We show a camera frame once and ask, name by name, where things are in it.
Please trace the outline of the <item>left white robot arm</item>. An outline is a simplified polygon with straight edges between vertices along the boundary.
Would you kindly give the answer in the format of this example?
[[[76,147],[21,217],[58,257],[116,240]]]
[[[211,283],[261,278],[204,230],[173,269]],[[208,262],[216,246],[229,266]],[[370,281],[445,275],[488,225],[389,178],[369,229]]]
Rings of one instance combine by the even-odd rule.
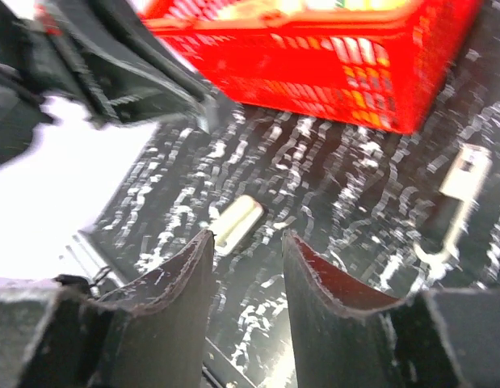
[[[47,278],[157,123],[212,101],[131,1],[0,1],[0,277]]]

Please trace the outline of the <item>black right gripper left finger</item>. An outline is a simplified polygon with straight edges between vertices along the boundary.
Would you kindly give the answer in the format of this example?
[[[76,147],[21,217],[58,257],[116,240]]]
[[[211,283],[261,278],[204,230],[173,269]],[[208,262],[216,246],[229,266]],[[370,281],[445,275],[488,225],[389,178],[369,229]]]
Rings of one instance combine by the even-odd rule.
[[[197,387],[214,237],[94,299],[73,285],[0,287],[0,387]]]

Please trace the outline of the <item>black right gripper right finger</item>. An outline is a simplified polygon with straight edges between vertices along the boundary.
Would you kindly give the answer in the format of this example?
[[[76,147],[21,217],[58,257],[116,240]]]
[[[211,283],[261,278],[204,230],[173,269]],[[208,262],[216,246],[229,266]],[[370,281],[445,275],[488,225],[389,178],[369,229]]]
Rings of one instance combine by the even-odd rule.
[[[282,239],[301,387],[500,387],[500,289],[396,299]]]

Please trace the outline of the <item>silver staple strip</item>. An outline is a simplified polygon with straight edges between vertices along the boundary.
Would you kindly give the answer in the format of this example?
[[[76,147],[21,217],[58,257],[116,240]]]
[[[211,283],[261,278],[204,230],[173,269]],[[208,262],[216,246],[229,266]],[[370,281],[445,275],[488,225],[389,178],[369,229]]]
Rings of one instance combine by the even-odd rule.
[[[263,214],[263,207],[253,197],[238,197],[208,227],[214,234],[216,252],[229,255]]]

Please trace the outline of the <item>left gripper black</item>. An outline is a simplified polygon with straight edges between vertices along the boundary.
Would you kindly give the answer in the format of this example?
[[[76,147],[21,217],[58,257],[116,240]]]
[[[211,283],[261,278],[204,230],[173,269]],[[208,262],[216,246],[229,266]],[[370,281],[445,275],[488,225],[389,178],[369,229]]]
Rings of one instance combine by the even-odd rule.
[[[97,128],[189,116],[209,129],[208,89],[127,1],[38,1],[34,19],[0,1],[0,166],[53,123],[50,95],[82,103]]]

